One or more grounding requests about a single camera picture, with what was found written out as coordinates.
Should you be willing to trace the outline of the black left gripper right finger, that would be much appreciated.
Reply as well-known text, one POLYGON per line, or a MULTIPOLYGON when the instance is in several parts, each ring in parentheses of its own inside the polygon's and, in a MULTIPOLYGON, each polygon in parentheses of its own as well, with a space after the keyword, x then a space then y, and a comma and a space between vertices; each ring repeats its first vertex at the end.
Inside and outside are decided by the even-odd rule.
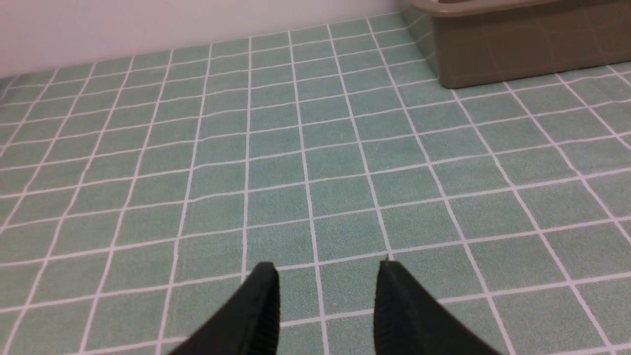
POLYGON ((377 355, 497 355, 399 263, 381 261, 373 339, 377 355))

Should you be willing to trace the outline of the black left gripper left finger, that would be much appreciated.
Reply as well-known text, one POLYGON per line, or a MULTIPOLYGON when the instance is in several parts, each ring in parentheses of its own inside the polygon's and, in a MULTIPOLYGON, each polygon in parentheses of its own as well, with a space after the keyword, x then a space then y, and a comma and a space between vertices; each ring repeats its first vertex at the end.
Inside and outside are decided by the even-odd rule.
POLYGON ((275 355, 281 325, 278 272, 258 263, 244 283, 172 355, 275 355))

